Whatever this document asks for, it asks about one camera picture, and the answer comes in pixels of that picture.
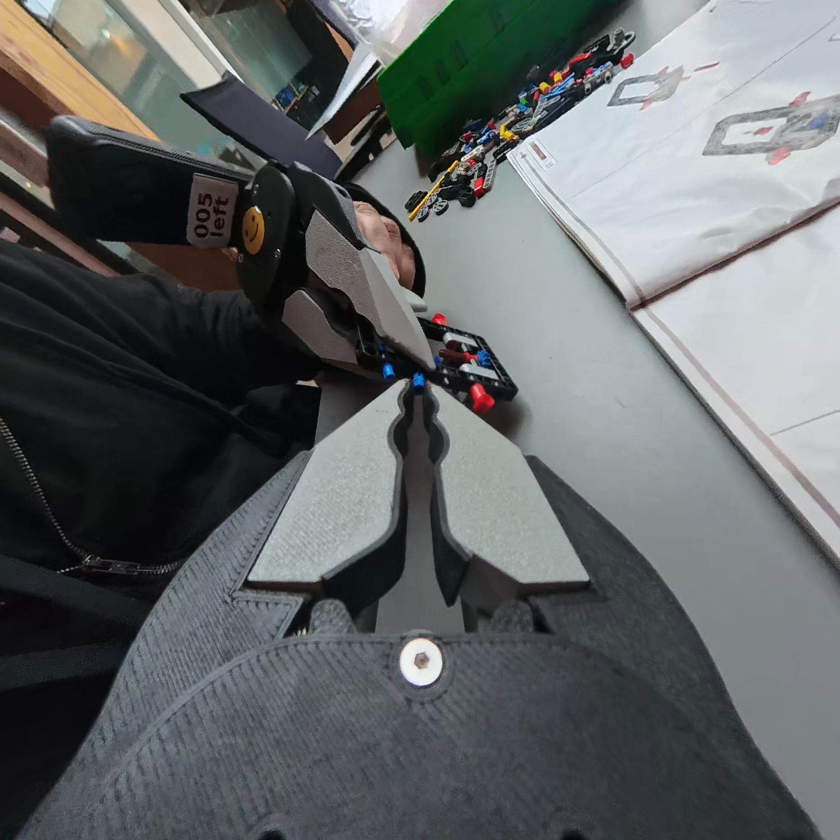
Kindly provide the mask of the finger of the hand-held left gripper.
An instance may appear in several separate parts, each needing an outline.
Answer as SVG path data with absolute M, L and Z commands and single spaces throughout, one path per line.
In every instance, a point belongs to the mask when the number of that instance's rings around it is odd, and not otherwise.
M 328 293 L 295 290 L 285 301 L 282 322 L 321 362 L 346 371 L 361 370 L 358 324 Z
M 311 216 L 305 239 L 308 267 L 320 281 L 342 292 L 388 347 L 433 371 L 427 338 L 386 258 L 369 246 L 356 248 L 318 210 Z

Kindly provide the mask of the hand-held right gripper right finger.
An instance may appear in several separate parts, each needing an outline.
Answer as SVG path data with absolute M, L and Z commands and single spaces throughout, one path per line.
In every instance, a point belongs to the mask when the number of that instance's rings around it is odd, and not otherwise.
M 588 591 L 591 576 L 519 446 L 439 385 L 425 387 L 423 420 L 434 571 L 465 630 L 504 602 Z

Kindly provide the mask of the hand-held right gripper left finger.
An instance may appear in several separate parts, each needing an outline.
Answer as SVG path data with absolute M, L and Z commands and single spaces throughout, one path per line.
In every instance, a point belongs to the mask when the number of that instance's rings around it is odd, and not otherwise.
M 413 384 L 396 381 L 315 445 L 262 539 L 248 588 L 340 601 L 352 616 L 401 578 Z

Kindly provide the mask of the black lego frame assembly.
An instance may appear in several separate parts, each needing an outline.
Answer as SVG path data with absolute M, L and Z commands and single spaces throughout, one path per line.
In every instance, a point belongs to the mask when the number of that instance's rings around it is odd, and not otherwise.
M 433 353 L 433 371 L 424 370 L 387 346 L 373 327 L 358 317 L 361 370 L 372 373 L 376 380 L 386 382 L 382 378 L 382 365 L 391 363 L 396 373 L 394 382 L 407 381 L 413 393 L 420 396 L 429 385 L 437 385 L 479 416 L 487 415 L 496 404 L 509 403 L 517 396 L 516 383 L 485 338 L 457 328 L 441 312 L 431 318 L 420 317 L 419 323 Z M 416 372 L 426 376 L 423 393 L 413 389 Z

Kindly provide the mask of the person's left forearm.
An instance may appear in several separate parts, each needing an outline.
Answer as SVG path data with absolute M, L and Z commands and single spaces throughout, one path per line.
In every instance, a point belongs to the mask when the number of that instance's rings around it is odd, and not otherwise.
M 144 379 L 231 404 L 264 385 L 316 380 L 328 367 L 273 336 L 241 291 L 135 275 L 108 284 L 115 342 Z

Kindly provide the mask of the pile of loose lego pieces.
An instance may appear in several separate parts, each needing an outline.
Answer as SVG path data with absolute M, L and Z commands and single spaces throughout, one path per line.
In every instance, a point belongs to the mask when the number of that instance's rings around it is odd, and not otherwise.
M 410 221 L 442 215 L 451 203 L 474 206 L 490 192 L 498 166 L 525 140 L 547 128 L 593 92 L 612 83 L 635 60 L 634 31 L 617 27 L 573 56 L 561 70 L 535 66 L 516 101 L 494 119 L 468 122 L 432 165 L 431 187 L 408 198 Z

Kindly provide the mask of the person's left hand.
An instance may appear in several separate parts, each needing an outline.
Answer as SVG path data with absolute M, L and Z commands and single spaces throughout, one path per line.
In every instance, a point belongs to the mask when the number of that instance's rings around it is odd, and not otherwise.
M 403 241 L 396 221 L 367 202 L 353 201 L 353 208 L 364 239 L 385 257 L 400 285 L 412 290 L 417 273 L 416 256 L 413 248 Z

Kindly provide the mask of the dark office chair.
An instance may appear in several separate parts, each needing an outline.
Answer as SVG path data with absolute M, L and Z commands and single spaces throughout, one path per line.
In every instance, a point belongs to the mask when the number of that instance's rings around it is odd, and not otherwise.
M 181 94 L 191 109 L 221 133 L 268 161 L 300 163 L 333 179 L 342 162 L 327 144 L 308 133 L 284 112 L 271 106 L 236 75 Z

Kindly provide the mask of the green plastic bin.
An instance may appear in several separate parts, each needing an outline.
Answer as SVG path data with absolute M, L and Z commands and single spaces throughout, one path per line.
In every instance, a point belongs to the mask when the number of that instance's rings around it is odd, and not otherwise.
M 514 101 L 530 69 L 568 56 L 611 1 L 454 1 L 376 82 L 396 139 L 436 156 Z

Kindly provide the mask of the clear plastic bag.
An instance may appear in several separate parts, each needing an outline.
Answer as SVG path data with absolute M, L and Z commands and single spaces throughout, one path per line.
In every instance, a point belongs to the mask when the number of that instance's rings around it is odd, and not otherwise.
M 316 11 L 352 48 L 338 89 L 308 137 L 325 129 L 373 70 L 388 67 L 448 1 L 315 1 Z

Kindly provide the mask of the white instruction booklet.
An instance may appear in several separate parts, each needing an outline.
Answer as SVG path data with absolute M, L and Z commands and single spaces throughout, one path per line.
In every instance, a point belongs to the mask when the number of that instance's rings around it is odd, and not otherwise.
M 708 2 L 509 158 L 838 563 L 838 2 Z

